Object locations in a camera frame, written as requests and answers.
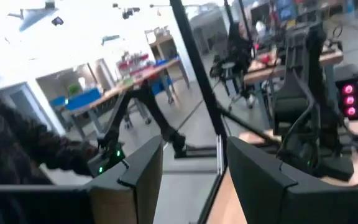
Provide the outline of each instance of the door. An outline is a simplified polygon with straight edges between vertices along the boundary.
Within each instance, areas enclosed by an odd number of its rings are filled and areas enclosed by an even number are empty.
[[[37,100],[26,84],[9,87],[0,90],[0,97],[11,107],[20,113],[30,116],[39,123],[46,124],[48,130],[52,130],[47,117],[40,109]]]

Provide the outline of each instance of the blue bin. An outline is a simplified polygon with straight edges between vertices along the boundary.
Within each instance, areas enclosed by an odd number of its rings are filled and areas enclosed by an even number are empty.
[[[86,106],[97,99],[101,98],[101,94],[97,88],[93,88],[88,90],[85,93],[79,94],[74,96],[73,98],[70,98],[68,100],[68,103],[66,105],[66,108],[68,110],[76,110],[78,108],[81,108],[83,106]]]
[[[59,96],[58,98],[51,100],[49,103],[52,107],[64,106],[66,104],[66,97]]]
[[[157,95],[157,94],[159,94],[159,93],[163,90],[160,81],[155,82],[155,83],[151,86],[151,88],[152,88],[152,92],[153,92],[154,96]]]
[[[167,78],[167,83],[168,86],[172,85],[172,80],[171,78]],[[158,80],[157,82],[155,82],[152,86],[152,91],[154,96],[161,93],[161,91],[164,91],[164,85],[162,84],[161,80]]]

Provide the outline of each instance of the pink led light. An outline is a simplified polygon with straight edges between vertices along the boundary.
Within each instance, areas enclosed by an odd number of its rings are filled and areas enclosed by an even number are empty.
[[[346,113],[349,116],[355,115],[356,114],[356,109],[354,107],[351,107],[351,108],[347,109]]]
[[[353,97],[353,96],[348,96],[348,97],[346,97],[345,103],[346,103],[347,105],[352,105],[352,104],[354,103],[354,97]]]
[[[344,88],[343,88],[343,92],[346,93],[346,94],[350,94],[353,92],[353,86],[352,85],[346,85]]]

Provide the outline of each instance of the workbench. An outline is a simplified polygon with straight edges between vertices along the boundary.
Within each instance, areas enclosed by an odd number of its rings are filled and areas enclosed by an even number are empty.
[[[269,65],[274,65],[275,55],[271,57]],[[320,56],[320,65],[323,68],[325,74],[325,80],[328,91],[328,98],[337,105],[337,90],[334,80],[334,65],[343,61],[343,53],[340,50],[335,50],[330,54],[322,54]],[[264,96],[262,92],[261,83],[268,80],[272,83],[273,78],[282,77],[285,74],[285,66],[277,65],[275,67],[266,68],[266,65],[257,60],[253,60],[248,72],[244,76],[244,83],[253,84],[255,87],[255,96],[259,101],[260,109],[262,110],[262,119],[264,121],[264,129],[270,129],[273,127],[271,120],[269,119],[269,112],[266,104],[264,103]]]
[[[83,113],[87,113],[89,115],[89,117],[91,118],[93,124],[94,124],[94,128],[96,131],[96,134],[98,136],[102,136],[103,134],[105,134],[106,129],[108,129],[118,111],[118,108],[120,107],[121,101],[125,96],[125,92],[129,91],[131,89],[133,89],[136,86],[140,86],[144,81],[148,80],[149,78],[155,76],[155,75],[159,75],[160,79],[162,80],[163,86],[165,89],[169,89],[168,83],[166,81],[166,76],[164,73],[162,73],[161,71],[167,69],[168,67],[171,67],[173,65],[175,65],[176,63],[180,63],[180,59],[172,59],[169,62],[163,64],[163,65],[159,65],[157,67],[152,67],[152,68],[148,68],[145,69],[141,72],[139,72],[138,74],[133,76],[133,82],[127,83],[127,84],[123,84],[123,82],[118,83],[117,86],[115,86],[114,88],[112,88],[111,90],[105,92],[103,94],[103,96],[97,100],[95,100],[94,102],[87,104],[85,106],[82,106],[81,108],[75,109],[75,110],[71,110],[69,112],[70,118],[74,124],[74,127],[76,128],[76,130],[78,131],[78,133],[80,134],[80,136],[83,139],[86,139],[85,133],[82,130],[82,127],[78,124],[78,122],[76,122],[76,116],[81,115]],[[106,127],[102,127],[102,125],[99,122],[98,116],[95,113],[95,109],[102,103],[111,100],[112,98],[114,98],[115,96],[118,95],[118,99],[114,105],[114,108],[112,109],[112,115],[109,119],[109,122],[106,124]],[[148,119],[147,118],[147,112],[145,110],[145,106],[139,102],[137,99],[134,100],[135,104],[139,110],[140,115],[144,118],[144,119]]]
[[[351,121],[349,123],[350,129],[358,134],[358,121]],[[268,130],[266,134],[273,136],[273,131]],[[263,140],[253,133],[242,133],[239,139],[246,141],[250,144],[262,143]],[[322,181],[333,185],[354,185],[358,183],[358,153],[353,156],[354,174],[351,180],[341,182],[336,179],[328,177],[322,178]],[[216,194],[213,206],[209,213],[207,224],[246,224],[246,218],[242,212],[240,201],[237,197],[236,190],[230,176],[230,170],[227,169],[224,174],[221,186]]]

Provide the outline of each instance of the black pole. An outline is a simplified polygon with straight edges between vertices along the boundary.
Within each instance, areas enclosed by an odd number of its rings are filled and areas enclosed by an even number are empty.
[[[231,13],[231,7],[227,0],[224,0],[224,8],[226,10],[227,16],[229,18],[230,25],[234,23],[233,14]]]
[[[242,3],[242,0],[238,0],[238,1],[239,1],[239,5],[240,5],[240,10],[241,10],[241,16],[242,16],[242,19],[244,20],[244,25],[246,27],[248,40],[252,42],[251,32],[249,30],[246,14],[244,12],[244,4]]]
[[[269,135],[265,134],[263,131],[253,127],[252,125],[244,122],[243,120],[241,120],[238,116],[230,113],[228,110],[224,109],[222,106],[219,105],[219,111],[222,114],[222,116],[225,116],[227,118],[229,118],[230,120],[234,121],[235,123],[237,123],[239,126],[242,126],[243,128],[251,131],[252,133],[258,135],[259,137],[261,137],[263,140],[265,140],[266,143],[277,146],[277,148],[279,148],[281,146],[281,142],[270,137]]]
[[[170,0],[170,4],[173,15],[175,16],[178,24],[180,34],[185,43],[191,65],[193,66],[198,85],[200,86],[201,94],[205,100],[205,105],[208,110],[209,117],[211,118],[215,133],[216,135],[220,135],[222,137],[223,150],[225,150],[227,134],[223,125],[221,114],[218,110],[218,101],[216,100],[214,91],[209,83],[203,62],[198,54],[196,42],[194,41],[193,33],[186,16],[185,7],[183,7],[181,0]],[[226,153],[224,153],[224,164],[225,166],[227,164]]]

